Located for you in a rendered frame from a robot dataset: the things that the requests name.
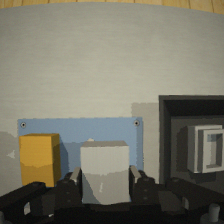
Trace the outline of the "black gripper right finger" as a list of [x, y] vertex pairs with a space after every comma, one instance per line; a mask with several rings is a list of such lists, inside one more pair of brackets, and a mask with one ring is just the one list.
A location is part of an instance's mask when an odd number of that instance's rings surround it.
[[[154, 178], [130, 165], [129, 195], [129, 213], [162, 215], [164, 211], [198, 224], [224, 224], [224, 194], [181, 178], [172, 177], [166, 179], [166, 184], [156, 184]], [[188, 200], [188, 209], [182, 207], [183, 197]]]

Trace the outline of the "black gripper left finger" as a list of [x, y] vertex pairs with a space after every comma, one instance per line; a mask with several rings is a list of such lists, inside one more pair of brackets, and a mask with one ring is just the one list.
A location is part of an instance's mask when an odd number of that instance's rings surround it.
[[[52, 214], [54, 221], [88, 215], [81, 200], [81, 167], [67, 173], [64, 179], [56, 182], [56, 187], [46, 188], [44, 182], [35, 181], [0, 196], [0, 224], [35, 224]], [[24, 207], [28, 202], [30, 212], [25, 215]]]

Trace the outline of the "yellow rectangular block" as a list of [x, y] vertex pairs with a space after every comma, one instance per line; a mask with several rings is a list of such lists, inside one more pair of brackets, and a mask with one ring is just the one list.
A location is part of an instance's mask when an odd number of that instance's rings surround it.
[[61, 178], [59, 133], [19, 136], [22, 185], [34, 181], [54, 187]]

